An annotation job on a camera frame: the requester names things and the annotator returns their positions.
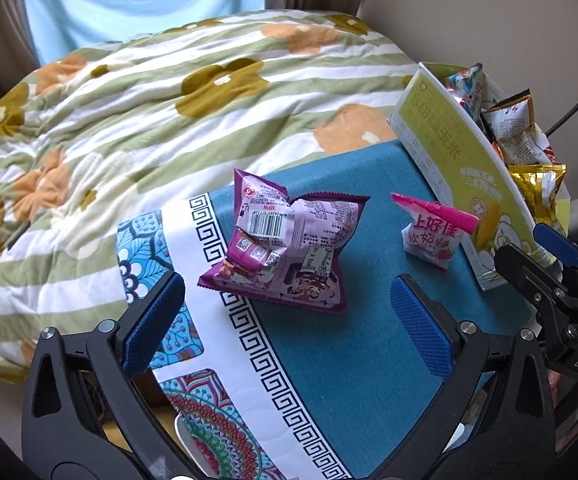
purple snack bag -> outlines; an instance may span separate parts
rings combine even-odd
[[[346,308],[338,254],[367,196],[317,192],[293,200],[285,187],[235,170],[236,231],[222,262],[198,285],[312,310]]]

blue gripper pad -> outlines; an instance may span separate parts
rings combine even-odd
[[[453,371],[451,343],[413,291],[398,277],[391,284],[391,306],[432,375],[446,379]]]
[[[546,224],[533,228],[533,239],[567,267],[578,267],[578,250],[569,240]]]
[[[141,374],[149,367],[172,319],[184,305],[184,293],[184,279],[173,274],[125,339],[122,370],[128,377]]]

barcode number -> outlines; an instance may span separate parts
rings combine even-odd
[[[285,213],[252,211],[247,231],[252,236],[282,238],[285,216]]]

snack bag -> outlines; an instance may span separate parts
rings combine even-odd
[[[449,267],[464,233],[471,235],[478,226],[477,216],[437,202],[398,193],[391,193],[391,199],[414,220],[402,229],[404,250],[443,269]]]
[[[482,113],[507,164],[557,164],[547,136],[533,121],[533,100],[527,90]]]
[[[509,173],[524,196],[536,224],[547,224],[564,234],[556,217],[556,195],[566,173],[564,164],[509,166]]]
[[[478,122],[484,88],[482,63],[450,75],[444,80],[444,86],[471,119]]]
[[[227,255],[198,285],[249,298],[341,312],[338,254],[354,235],[367,196],[307,193],[235,170],[236,231]]]

beige wall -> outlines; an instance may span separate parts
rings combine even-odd
[[[360,17],[415,60],[477,61],[508,94],[531,88],[546,130],[578,101],[578,0],[364,0]],[[578,197],[578,113],[551,137]]]

